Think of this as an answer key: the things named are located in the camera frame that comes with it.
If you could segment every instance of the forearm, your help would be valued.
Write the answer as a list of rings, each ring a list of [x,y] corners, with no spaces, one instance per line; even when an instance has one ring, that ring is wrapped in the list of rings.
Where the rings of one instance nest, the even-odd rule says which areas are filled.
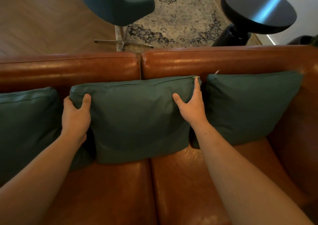
[[[279,187],[207,121],[192,127],[233,224],[312,224]]]
[[[36,224],[53,201],[69,170],[78,144],[60,136],[0,188],[3,224]]]

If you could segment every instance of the swivel chair base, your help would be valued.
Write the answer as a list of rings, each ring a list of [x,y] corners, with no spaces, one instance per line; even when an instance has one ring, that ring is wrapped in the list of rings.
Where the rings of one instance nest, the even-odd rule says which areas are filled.
[[[94,40],[94,42],[107,43],[107,44],[121,43],[121,52],[124,50],[124,46],[126,46],[126,45],[143,46],[143,47],[148,47],[148,48],[152,48],[152,49],[154,48],[152,45],[148,45],[148,44],[144,44],[144,43],[127,42],[126,37],[127,37],[127,33],[128,33],[128,26],[127,26],[125,32],[124,32],[124,28],[122,26],[120,26],[119,29],[120,29],[121,40]]]

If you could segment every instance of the black side table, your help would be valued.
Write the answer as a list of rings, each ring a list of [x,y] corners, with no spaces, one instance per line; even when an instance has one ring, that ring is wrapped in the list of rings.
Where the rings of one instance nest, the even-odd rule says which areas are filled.
[[[251,33],[279,33],[297,19],[295,9],[287,0],[221,0],[221,7],[232,24],[213,46],[244,46]]]

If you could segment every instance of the hand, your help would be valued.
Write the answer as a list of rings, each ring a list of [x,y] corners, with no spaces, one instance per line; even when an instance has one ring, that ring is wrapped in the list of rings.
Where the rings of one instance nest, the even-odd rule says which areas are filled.
[[[182,117],[188,121],[192,127],[200,122],[207,121],[204,111],[202,92],[197,78],[194,80],[193,95],[188,103],[184,103],[178,94],[173,94],[172,97],[179,107]]]
[[[86,140],[86,132],[91,123],[90,106],[91,96],[89,94],[85,94],[80,109],[74,107],[69,96],[64,99],[61,136],[76,142],[78,148]]]

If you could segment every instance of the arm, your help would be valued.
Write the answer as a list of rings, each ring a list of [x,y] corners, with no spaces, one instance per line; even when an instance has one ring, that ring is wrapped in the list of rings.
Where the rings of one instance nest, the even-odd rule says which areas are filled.
[[[177,94],[173,99],[197,135],[210,176],[233,224],[312,224],[275,183],[209,124],[197,79],[187,104]]]
[[[91,117],[90,95],[78,110],[69,97],[64,100],[60,137],[0,188],[1,223],[37,224],[52,203],[73,157],[86,140]]]

